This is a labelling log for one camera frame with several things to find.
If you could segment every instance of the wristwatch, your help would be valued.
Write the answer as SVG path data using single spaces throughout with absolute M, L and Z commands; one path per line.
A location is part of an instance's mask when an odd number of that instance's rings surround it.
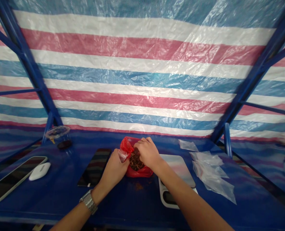
M 83 195 L 79 202 L 83 202 L 87 206 L 87 208 L 91 212 L 91 215 L 93 215 L 97 211 L 97 206 L 95 205 L 91 197 L 91 190 L 89 190 L 85 195 Z

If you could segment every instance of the white scale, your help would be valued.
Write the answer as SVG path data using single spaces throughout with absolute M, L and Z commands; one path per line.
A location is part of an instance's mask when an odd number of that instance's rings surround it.
M 160 154 L 160 156 L 167 162 L 167 164 L 173 169 L 173 171 L 198 194 L 196 190 L 196 183 L 194 182 L 194 179 L 191 176 L 183 158 L 181 156 L 165 154 Z M 175 200 L 169 193 L 168 189 L 165 187 L 165 185 L 159 178 L 158 183 L 161 201 L 163 205 L 167 208 L 180 209 L 175 203 Z

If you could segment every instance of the small plastic bag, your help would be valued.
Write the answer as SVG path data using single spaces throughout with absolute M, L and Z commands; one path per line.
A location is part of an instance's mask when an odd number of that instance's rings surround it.
M 123 151 L 122 149 L 118 149 L 118 154 L 119 154 L 119 158 L 120 158 L 121 163 L 124 163 L 126 158 L 129 156 L 128 153 Z
M 207 190 L 223 195 L 225 198 L 236 204 L 235 196 L 233 193 L 234 186 L 220 177 L 210 175 L 202 175 L 200 179 Z
M 122 140 L 122 142 L 120 144 L 120 149 L 123 152 L 122 155 L 127 155 L 127 158 L 130 158 L 132 152 L 134 152 L 134 147 L 133 146 L 139 140 L 140 139 L 138 139 L 138 138 L 133 138 L 133 137 L 126 136 Z M 129 165 L 125 175 L 127 177 L 151 177 L 153 175 L 153 171 L 149 167 L 147 167 L 147 166 L 144 166 L 142 169 L 139 169 L 138 171 L 135 171 Z
M 219 176 L 221 178 L 229 178 L 228 175 L 224 172 L 224 170 L 218 165 L 209 165 L 207 163 L 203 163 L 195 161 L 201 168 L 202 175 L 211 175 L 211 176 Z
M 181 149 L 186 149 L 190 151 L 199 151 L 194 142 L 179 140 L 179 145 Z
M 222 159 L 218 155 L 212 155 L 209 151 L 205 152 L 190 152 L 194 161 L 200 161 L 209 165 L 223 165 Z

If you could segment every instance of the black phone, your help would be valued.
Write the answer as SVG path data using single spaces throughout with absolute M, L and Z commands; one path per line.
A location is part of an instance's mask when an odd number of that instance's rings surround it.
M 33 169 L 47 161 L 47 157 L 34 156 L 18 166 L 0 180 L 0 201 L 19 186 L 33 171 Z
M 77 185 L 83 187 L 96 186 L 103 175 L 110 153 L 110 149 L 98 149 L 79 179 Z

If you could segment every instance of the plastic container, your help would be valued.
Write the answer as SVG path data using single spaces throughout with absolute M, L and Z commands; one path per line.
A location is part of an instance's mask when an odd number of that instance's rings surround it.
M 57 145 L 59 150 L 64 150 L 72 145 L 72 141 L 69 137 L 70 128 L 68 126 L 57 126 L 49 129 L 45 137 L 50 139 L 53 144 Z

